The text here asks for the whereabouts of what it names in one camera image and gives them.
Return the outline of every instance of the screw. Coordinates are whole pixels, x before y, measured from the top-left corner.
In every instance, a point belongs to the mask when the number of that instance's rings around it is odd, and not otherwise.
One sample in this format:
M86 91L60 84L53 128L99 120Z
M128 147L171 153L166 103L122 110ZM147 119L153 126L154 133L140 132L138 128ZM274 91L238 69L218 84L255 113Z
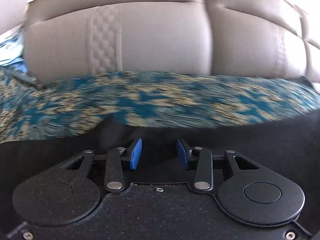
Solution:
M294 240L296 238L295 232L288 232L285 234L285 239L287 240Z
M197 189L208 189L210 187L210 184L208 182L205 181L198 181L194 184L195 188Z
M28 231L24 232L24 233L22 234L22 236L23 236L23 238L24 238L25 240L32 240L32 239L33 239L33 234L30 233L30 232L28 232Z
M122 186L122 183L119 181L112 181L107 184L107 188L109 189L121 189Z
M163 187L156 187L156 188L155 188L155 191L156 191L156 192L163 192L164 189L163 189Z

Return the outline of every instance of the beige leather seat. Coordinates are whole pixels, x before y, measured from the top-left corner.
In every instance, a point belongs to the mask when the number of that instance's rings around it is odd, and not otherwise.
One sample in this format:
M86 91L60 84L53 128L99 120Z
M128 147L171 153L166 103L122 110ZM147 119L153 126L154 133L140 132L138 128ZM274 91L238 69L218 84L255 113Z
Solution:
M34 0L24 56L44 83L144 70L320 82L319 26L285 0Z

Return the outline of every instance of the blue patterned fabric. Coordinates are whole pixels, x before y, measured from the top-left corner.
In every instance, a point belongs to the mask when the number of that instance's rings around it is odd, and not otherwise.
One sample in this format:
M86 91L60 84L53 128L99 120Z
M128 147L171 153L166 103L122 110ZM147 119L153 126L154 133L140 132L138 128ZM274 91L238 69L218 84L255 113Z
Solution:
M0 70L0 142L83 134L107 115L145 127L218 127L320 108L311 88L282 79L142 72L90 75L36 88Z

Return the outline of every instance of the quilted stitching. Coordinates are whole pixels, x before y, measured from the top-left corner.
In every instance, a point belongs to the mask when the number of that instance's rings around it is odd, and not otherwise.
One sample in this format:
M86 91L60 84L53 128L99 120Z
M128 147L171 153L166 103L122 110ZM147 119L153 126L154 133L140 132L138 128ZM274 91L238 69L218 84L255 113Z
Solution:
M91 47L94 73L117 71L116 37L119 28L119 5L99 7L92 19Z

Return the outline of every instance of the circular cover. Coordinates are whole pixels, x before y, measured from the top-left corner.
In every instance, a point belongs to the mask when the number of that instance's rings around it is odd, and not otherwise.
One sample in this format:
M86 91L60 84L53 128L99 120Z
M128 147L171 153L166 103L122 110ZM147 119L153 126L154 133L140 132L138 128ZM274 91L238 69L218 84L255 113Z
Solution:
M234 217L256 225L277 225L300 214L305 197L294 182L275 172L239 171L218 189L221 206Z
M258 182L248 185L244 194L256 203L270 204L281 197L281 190L270 183Z
M66 176L45 184L30 179L13 193L15 210L38 225L65 225L90 213L98 204L100 191L86 177Z

